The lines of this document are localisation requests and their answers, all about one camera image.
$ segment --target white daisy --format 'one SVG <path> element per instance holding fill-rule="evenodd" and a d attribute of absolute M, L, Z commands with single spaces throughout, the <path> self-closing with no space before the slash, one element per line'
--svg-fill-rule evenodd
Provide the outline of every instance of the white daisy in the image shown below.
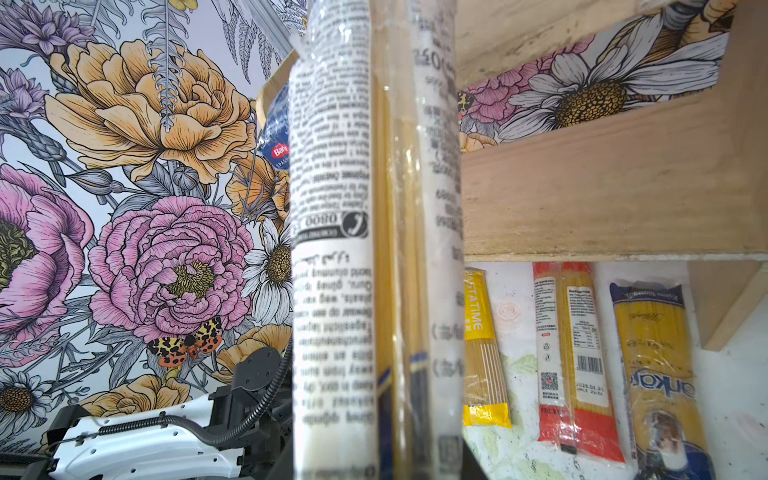
<path fill-rule="evenodd" d="M 243 271 L 243 297 L 253 294 L 253 320 L 257 325 L 282 325 L 293 310 L 293 283 L 290 271 L 290 216 L 277 233 L 270 219 L 259 226 L 261 245 L 248 252 L 250 265 Z"/>
<path fill-rule="evenodd" d="M 715 85 L 728 34 L 688 44 L 671 55 L 640 65 L 661 30 L 661 15 L 645 17 L 589 68 L 580 55 L 564 53 L 550 74 L 531 77 L 530 91 L 512 95 L 509 103 L 526 110 L 502 127 L 502 140 L 517 140 L 584 121 L 642 107 L 629 94 L 673 95 Z"/>
<path fill-rule="evenodd" d="M 0 438 L 44 424 L 48 420 L 45 414 L 53 409 L 52 398 L 46 394 L 50 388 L 40 382 L 40 376 L 0 370 Z"/>

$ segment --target daisy center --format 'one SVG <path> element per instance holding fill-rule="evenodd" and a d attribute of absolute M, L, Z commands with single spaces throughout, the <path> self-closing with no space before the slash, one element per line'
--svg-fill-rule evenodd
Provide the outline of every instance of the daisy center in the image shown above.
<path fill-rule="evenodd" d="M 266 264 L 266 275 L 274 283 L 282 283 L 290 278 L 290 248 L 287 245 L 272 250 L 270 261 Z"/>
<path fill-rule="evenodd" d="M 582 88 L 560 102 L 554 121 L 559 128 L 618 113 L 627 96 L 615 83 L 600 83 Z"/>
<path fill-rule="evenodd" d="M 13 270 L 37 253 L 22 229 L 0 220 L 0 291 L 10 284 Z"/>
<path fill-rule="evenodd" d="M 0 393 L 0 409 L 6 412 L 26 412 L 32 408 L 32 392 L 22 387 L 11 387 Z"/>
<path fill-rule="evenodd" d="M 171 285 L 166 285 L 165 288 L 175 296 L 182 296 L 185 293 L 194 293 L 197 298 L 205 296 L 208 289 L 214 285 L 216 275 L 208 265 L 199 260 L 192 262 L 192 268 L 195 269 L 195 273 L 187 272 L 186 265 L 174 268 L 178 278 Z"/>

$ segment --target barilla logo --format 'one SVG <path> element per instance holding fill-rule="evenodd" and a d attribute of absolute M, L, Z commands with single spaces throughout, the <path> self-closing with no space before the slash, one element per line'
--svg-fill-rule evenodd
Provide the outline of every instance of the barilla logo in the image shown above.
<path fill-rule="evenodd" d="M 272 149 L 272 157 L 273 158 L 282 158 L 288 155 L 288 145 L 285 144 L 277 144 L 275 145 L 275 148 Z"/>
<path fill-rule="evenodd" d="M 630 384 L 646 390 L 662 390 L 667 398 L 671 397 L 673 393 L 682 393 L 690 399 L 696 397 L 696 387 L 694 387 L 693 383 L 684 382 L 683 380 L 649 369 L 639 369 L 636 371 L 632 378 L 630 378 Z"/>

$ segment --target pink peony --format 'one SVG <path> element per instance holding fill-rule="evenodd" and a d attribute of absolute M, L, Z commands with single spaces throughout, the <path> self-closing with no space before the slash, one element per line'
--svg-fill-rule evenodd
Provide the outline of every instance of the pink peony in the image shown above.
<path fill-rule="evenodd" d="M 22 366 L 51 349 L 93 232 L 69 197 L 0 166 L 0 365 Z"/>
<path fill-rule="evenodd" d="M 549 55 L 489 78 L 467 88 L 465 92 L 472 95 L 474 102 L 467 110 L 467 115 L 484 124 L 495 121 L 505 123 L 515 114 L 516 107 L 508 103 L 512 95 L 531 90 L 528 81 L 536 74 L 548 73 L 554 56 L 564 52 L 582 53 L 587 49 L 594 35 L 584 38 L 574 44 L 559 48 Z"/>
<path fill-rule="evenodd" d="M 102 288 L 91 298 L 94 320 L 122 326 L 147 342 L 180 337 L 219 316 L 243 321 L 241 298 L 248 230 L 226 211 L 193 197 L 166 197 L 152 210 L 132 210 L 107 223 L 88 253 Z"/>

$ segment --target wooden board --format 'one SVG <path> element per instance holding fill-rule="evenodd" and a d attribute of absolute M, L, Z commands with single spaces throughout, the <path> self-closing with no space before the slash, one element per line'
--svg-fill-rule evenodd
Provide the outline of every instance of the wooden board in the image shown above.
<path fill-rule="evenodd" d="M 768 262 L 688 262 L 701 345 L 721 350 L 768 293 Z"/>
<path fill-rule="evenodd" d="M 742 7 L 714 89 L 464 154 L 467 260 L 768 260 L 768 2 Z"/>
<path fill-rule="evenodd" d="M 459 90 L 669 0 L 458 0 Z"/>

